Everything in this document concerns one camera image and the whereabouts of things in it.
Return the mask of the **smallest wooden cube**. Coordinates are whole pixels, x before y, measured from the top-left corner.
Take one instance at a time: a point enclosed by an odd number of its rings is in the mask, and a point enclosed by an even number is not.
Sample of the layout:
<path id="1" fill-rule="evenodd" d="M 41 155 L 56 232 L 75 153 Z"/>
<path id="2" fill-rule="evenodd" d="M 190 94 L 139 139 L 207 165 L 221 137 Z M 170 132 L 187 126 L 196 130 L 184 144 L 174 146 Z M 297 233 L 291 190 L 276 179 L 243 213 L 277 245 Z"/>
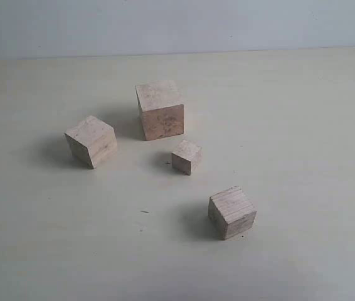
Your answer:
<path id="1" fill-rule="evenodd" d="M 171 153 L 172 167 L 189 176 L 201 158 L 202 148 L 188 140 L 182 140 Z"/>

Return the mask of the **third largest wooden cube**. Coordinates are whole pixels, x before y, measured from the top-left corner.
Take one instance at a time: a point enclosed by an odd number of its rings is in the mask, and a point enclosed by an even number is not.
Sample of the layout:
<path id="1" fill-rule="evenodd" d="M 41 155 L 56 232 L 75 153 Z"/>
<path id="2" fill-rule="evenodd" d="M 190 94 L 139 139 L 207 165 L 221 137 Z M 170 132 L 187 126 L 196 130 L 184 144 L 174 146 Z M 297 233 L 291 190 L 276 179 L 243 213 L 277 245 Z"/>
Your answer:
<path id="1" fill-rule="evenodd" d="M 209 197 L 208 217 L 221 240 L 228 240 L 252 228 L 257 210 L 240 186 Z"/>

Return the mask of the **second largest wooden cube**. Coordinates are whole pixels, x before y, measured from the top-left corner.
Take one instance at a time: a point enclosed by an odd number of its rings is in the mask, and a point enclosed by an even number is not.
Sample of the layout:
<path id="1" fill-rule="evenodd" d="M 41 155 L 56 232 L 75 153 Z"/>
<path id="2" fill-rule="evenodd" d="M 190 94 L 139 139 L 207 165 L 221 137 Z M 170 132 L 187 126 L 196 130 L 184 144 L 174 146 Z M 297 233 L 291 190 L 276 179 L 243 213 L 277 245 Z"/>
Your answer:
<path id="1" fill-rule="evenodd" d="M 65 133 L 71 153 L 95 169 L 117 152 L 117 139 L 114 128 L 104 121 L 88 116 Z"/>

